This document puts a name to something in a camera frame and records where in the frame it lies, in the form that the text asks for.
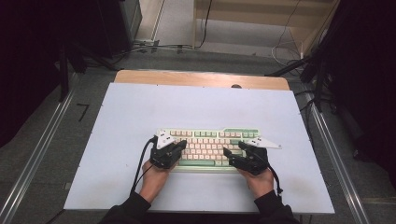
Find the light wooden shelf unit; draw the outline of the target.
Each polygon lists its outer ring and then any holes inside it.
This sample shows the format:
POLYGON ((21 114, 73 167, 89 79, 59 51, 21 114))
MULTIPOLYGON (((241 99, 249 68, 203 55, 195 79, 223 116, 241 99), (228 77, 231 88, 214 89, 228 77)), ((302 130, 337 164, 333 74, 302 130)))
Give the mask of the light wooden shelf unit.
POLYGON ((285 26, 297 41, 300 55, 309 55, 320 34, 329 27, 341 0, 193 0, 192 39, 196 20, 235 21, 285 26))

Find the person's right hand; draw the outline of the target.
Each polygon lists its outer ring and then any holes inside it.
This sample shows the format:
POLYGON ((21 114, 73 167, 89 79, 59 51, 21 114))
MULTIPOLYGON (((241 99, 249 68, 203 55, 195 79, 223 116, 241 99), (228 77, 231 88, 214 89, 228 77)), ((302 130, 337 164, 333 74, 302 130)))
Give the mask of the person's right hand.
POLYGON ((238 172, 246 179, 247 186, 255 199, 274 189, 274 176, 270 169, 264 170, 259 175, 253 175, 240 169, 238 169, 238 172))

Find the dark cabinet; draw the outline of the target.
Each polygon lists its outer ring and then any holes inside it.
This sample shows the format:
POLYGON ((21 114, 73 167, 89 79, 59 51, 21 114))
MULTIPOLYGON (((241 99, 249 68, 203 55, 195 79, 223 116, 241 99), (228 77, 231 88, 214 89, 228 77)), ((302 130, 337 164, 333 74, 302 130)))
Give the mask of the dark cabinet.
POLYGON ((97 0, 105 31, 105 55, 112 58, 132 49, 143 19, 139 0, 97 0))

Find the wooden table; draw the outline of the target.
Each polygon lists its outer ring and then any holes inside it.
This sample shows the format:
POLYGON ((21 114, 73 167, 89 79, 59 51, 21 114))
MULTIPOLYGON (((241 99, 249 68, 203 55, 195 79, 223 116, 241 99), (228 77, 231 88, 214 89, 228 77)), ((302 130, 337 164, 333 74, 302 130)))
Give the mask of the wooden table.
POLYGON ((288 91, 290 86, 283 77, 241 76, 208 72, 178 72, 161 70, 120 70, 115 83, 196 86, 288 91))

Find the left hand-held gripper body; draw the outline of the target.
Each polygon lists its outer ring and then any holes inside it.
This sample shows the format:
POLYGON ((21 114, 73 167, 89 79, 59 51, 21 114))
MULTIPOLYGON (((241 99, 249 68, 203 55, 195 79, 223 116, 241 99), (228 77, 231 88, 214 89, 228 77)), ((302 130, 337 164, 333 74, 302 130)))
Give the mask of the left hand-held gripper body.
POLYGON ((174 136, 166 130, 159 130, 154 136, 149 161, 158 168, 171 169, 178 161, 170 156, 170 151, 175 145, 176 138, 174 136))

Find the floor power strip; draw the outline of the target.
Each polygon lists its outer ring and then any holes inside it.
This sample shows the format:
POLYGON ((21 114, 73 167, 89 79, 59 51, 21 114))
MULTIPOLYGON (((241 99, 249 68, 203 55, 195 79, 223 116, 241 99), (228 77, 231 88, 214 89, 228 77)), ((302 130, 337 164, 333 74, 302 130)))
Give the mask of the floor power strip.
POLYGON ((134 47, 152 47, 159 46, 159 40, 136 40, 133 44, 134 47))

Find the green and cream keyboard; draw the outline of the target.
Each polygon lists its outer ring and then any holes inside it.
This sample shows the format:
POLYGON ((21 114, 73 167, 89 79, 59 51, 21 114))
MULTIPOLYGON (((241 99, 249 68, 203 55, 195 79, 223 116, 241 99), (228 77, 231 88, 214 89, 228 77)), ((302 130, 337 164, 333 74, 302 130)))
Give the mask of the green and cream keyboard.
POLYGON ((252 128, 224 128, 222 130, 197 129, 159 129, 156 135, 160 142, 174 144, 187 141, 186 148, 181 151, 174 172, 187 173, 235 173, 236 169, 229 164, 223 155, 226 147, 234 155, 245 156, 246 153, 238 146, 240 141, 258 137, 260 131, 252 128))

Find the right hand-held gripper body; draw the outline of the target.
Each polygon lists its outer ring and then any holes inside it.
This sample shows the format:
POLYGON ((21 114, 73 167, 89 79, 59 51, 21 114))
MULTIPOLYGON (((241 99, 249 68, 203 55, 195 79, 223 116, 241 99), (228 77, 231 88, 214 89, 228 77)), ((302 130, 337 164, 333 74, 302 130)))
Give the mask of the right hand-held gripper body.
POLYGON ((233 153, 233 157, 230 158, 230 164, 237 169, 247 171, 253 175, 259 175, 270 167, 267 154, 268 148, 282 148, 281 145, 260 136, 249 139, 245 143, 248 145, 247 155, 240 156, 233 153))

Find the person's left hand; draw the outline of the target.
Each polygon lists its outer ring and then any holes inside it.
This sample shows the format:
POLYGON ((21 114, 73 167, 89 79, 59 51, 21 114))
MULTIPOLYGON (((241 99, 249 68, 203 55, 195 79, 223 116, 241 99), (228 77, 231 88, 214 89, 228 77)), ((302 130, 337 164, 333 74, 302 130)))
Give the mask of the person's left hand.
POLYGON ((142 168, 143 184, 139 195, 148 203, 152 203, 163 189, 171 169, 161 169, 154 166, 150 161, 146 161, 142 168))

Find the white table cover sheet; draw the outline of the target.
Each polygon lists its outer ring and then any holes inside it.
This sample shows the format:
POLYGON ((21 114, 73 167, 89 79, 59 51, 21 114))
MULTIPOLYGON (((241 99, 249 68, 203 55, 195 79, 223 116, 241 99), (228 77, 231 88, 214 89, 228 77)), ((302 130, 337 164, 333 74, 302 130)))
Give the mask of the white table cover sheet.
POLYGON ((112 83, 67 196, 67 209, 123 203, 147 141, 161 128, 257 128, 278 145, 268 151, 282 201, 297 214, 334 209, 291 91, 112 83))

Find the dark curtain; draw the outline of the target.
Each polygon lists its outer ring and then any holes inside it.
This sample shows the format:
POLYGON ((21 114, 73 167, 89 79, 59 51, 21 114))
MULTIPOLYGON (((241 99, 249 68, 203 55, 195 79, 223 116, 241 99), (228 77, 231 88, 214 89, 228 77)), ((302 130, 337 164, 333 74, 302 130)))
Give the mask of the dark curtain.
POLYGON ((396 0, 341 0, 326 37, 330 90, 354 143, 396 189, 396 0))
POLYGON ((92 0, 0 0, 0 147, 60 84, 59 46, 86 70, 79 31, 92 0))

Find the aluminium floor rail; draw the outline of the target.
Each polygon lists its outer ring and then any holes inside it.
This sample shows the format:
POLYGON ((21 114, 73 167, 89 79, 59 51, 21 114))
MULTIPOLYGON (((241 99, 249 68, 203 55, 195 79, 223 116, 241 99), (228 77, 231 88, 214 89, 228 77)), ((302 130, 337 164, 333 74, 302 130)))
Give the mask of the aluminium floor rail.
POLYGON ((324 146, 332 162, 332 167, 337 175, 340 186, 344 192, 346 202, 351 211, 356 224, 371 224, 371 221, 364 209, 359 193, 356 191, 353 181, 347 171, 347 168, 338 152, 338 147, 332 138, 332 134, 328 128, 324 116, 318 111, 315 105, 311 105, 311 113, 313 115, 316 126, 320 133, 324 146))
POLYGON ((0 211, 0 224, 11 224, 12 218, 18 210, 18 207, 30 186, 33 177, 35 176, 35 172, 43 160, 50 142, 55 135, 61 120, 63 119, 64 114, 70 105, 71 100, 74 97, 74 94, 75 91, 71 90, 66 94, 64 100, 57 104, 57 107, 55 108, 55 111, 51 116, 46 129, 40 136, 38 143, 35 145, 35 149, 31 157, 24 166, 20 176, 7 196, 5 205, 0 211))

